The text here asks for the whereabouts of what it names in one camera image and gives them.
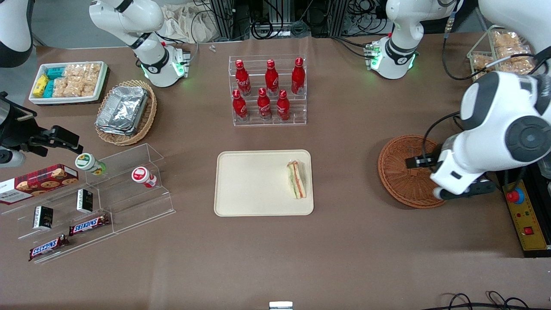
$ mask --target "table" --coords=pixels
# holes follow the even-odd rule
[[[448,59],[466,74],[464,55],[481,34],[455,34]],[[368,42],[367,38],[356,39]],[[446,77],[441,35],[427,35],[408,74],[389,81],[330,39],[249,40],[202,45],[190,77],[155,88],[159,109],[150,143],[165,159],[163,183],[174,215],[45,265],[27,262],[17,222],[0,217],[0,300],[10,309],[266,309],[291,300],[296,309],[421,309],[464,292],[486,302],[486,290],[551,307],[550,259],[522,259],[500,193],[447,202],[433,210],[400,204],[377,175],[377,156],[391,138],[423,134],[458,110],[469,81]],[[39,64],[105,61],[108,88],[143,79],[128,48],[40,47]],[[309,122],[298,127],[234,128],[228,57],[305,53]],[[43,127],[61,125],[102,158],[124,150],[97,137],[97,105],[40,108]],[[456,132],[444,122],[431,136]],[[312,155],[315,208],[293,217],[221,218],[213,212],[217,156],[222,151],[306,149]],[[2,179],[74,154],[32,154]]]

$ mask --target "red bottle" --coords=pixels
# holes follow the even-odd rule
[[[282,89],[279,91],[279,99],[277,100],[277,115],[281,121],[288,121],[290,118],[289,113],[289,99],[287,99],[287,92]]]
[[[237,86],[241,91],[243,96],[248,96],[251,94],[251,79],[249,78],[249,73],[245,70],[245,65],[243,65],[243,60],[236,60],[235,67],[237,71],[235,72],[235,79],[237,80]]]
[[[269,121],[272,119],[272,111],[270,110],[270,98],[266,96],[266,88],[261,87],[258,90],[258,111],[260,112],[260,118],[263,121]]]
[[[306,73],[302,65],[304,64],[304,59],[298,57],[295,59],[295,68],[293,69],[293,74],[291,74],[291,91],[295,95],[304,94],[304,80],[306,78]]]
[[[266,88],[268,88],[268,96],[277,96],[279,92],[279,74],[276,71],[276,63],[273,59],[268,59],[266,62]]]
[[[241,97],[239,90],[234,90],[232,96],[234,97],[234,111],[237,120],[240,122],[249,120],[249,112],[247,111],[245,100]]]

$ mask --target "cookie box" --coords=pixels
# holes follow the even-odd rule
[[[78,172],[63,164],[56,164],[0,182],[0,204],[11,205],[76,182]]]

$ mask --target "round wicker basket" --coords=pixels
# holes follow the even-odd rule
[[[131,80],[131,81],[122,82],[118,86],[129,86],[129,87],[139,86],[148,91],[147,102],[145,103],[146,106],[143,110],[142,119],[140,120],[138,125],[138,131],[133,136],[123,136],[123,135],[114,135],[112,133],[103,132],[96,127],[96,132],[98,133],[100,138],[105,142],[113,143],[119,146],[132,145],[140,141],[141,139],[143,139],[145,135],[147,135],[147,132],[149,131],[149,129],[151,129],[151,125],[153,124],[153,119],[155,118],[155,113],[157,112],[157,99],[155,97],[155,94],[153,93],[153,90],[151,89],[151,86],[147,85],[145,82]],[[98,115],[101,113],[101,110],[103,109],[103,107],[105,106],[105,102],[107,101],[107,97],[113,92],[113,89],[115,89],[115,87],[113,87],[109,91],[109,94],[107,94],[104,97],[103,101],[101,102]]]
[[[388,192],[398,201],[418,209],[430,209],[444,204],[433,196],[437,187],[428,168],[407,169],[405,160],[421,154],[423,137],[404,135],[390,140],[379,154],[379,177]],[[437,143],[426,140],[426,152],[430,153]]]

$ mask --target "yellow snack package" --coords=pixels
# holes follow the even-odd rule
[[[38,81],[36,81],[36,85],[33,88],[33,95],[38,98],[42,98],[44,95],[44,89],[46,89],[46,85],[48,85],[48,82],[50,79],[43,74],[41,77],[38,78]]]

